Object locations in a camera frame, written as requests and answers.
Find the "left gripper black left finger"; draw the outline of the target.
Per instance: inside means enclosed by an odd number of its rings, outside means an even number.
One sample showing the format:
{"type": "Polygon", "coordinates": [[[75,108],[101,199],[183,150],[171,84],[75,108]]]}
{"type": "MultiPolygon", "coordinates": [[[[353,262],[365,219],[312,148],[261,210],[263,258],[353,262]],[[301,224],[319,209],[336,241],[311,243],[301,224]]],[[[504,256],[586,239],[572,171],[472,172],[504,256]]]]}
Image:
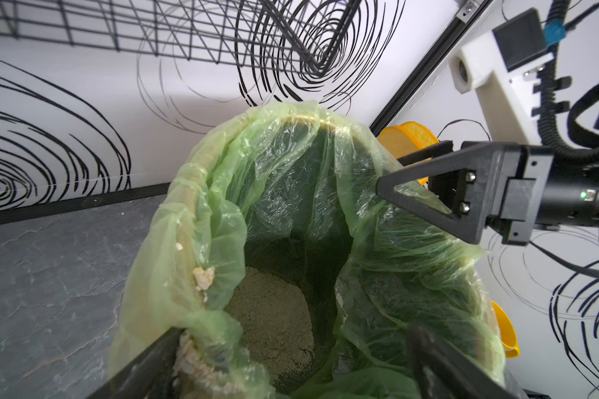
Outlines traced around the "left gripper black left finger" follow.
{"type": "Polygon", "coordinates": [[[183,333],[169,329],[88,399],[179,398],[181,379],[174,366],[183,333]]]}

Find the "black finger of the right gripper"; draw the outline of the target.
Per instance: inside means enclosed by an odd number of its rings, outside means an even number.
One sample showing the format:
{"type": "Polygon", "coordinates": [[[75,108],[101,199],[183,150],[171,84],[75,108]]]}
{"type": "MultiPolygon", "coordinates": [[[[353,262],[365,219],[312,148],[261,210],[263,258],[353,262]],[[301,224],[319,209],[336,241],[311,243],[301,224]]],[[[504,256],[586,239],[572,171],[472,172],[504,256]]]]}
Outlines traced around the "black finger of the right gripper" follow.
{"type": "Polygon", "coordinates": [[[495,189],[504,156],[504,144],[468,142],[458,151],[382,176],[377,195],[405,209],[458,239],[479,244],[493,207],[495,189]],[[428,178],[428,188],[445,205],[439,210],[403,194],[399,187],[428,178]]]}
{"type": "Polygon", "coordinates": [[[452,141],[440,141],[432,146],[425,147],[407,156],[399,157],[398,162],[402,166],[410,166],[420,161],[427,161],[439,156],[444,156],[454,151],[452,141]]]}

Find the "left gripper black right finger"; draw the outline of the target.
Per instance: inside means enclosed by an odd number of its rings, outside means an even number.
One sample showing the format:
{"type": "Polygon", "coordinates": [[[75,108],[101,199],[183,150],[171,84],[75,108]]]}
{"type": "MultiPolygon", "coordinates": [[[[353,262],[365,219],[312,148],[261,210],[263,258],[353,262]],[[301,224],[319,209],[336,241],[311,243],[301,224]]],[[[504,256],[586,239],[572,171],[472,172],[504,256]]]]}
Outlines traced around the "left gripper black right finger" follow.
{"type": "Polygon", "coordinates": [[[408,358],[422,398],[512,398],[444,338],[424,325],[407,330],[408,358]]]}

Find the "clear jar with oatmeal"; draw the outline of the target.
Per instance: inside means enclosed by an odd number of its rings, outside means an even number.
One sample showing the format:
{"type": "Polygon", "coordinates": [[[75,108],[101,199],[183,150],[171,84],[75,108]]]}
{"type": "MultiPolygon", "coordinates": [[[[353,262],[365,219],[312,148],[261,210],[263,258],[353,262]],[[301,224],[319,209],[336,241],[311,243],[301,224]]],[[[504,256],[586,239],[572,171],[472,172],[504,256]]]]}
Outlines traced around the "clear jar with oatmeal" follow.
{"type": "Polygon", "coordinates": [[[179,398],[248,398],[254,397],[258,385],[264,383],[267,392],[266,370],[256,363],[244,362],[245,351],[238,352],[238,361],[222,356],[218,365],[212,365],[202,356],[189,332],[179,338],[173,366],[173,387],[179,389],[179,398]]]}

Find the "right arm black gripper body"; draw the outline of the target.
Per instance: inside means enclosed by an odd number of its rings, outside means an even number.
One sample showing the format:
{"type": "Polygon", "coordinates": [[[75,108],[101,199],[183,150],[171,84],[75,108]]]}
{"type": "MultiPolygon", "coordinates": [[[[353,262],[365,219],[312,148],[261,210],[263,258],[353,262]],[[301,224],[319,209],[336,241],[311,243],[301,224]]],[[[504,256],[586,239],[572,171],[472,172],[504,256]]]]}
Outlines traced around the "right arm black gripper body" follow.
{"type": "Polygon", "coordinates": [[[545,146],[498,145],[486,226],[524,246],[536,229],[599,229],[599,168],[559,158],[545,146]]]}

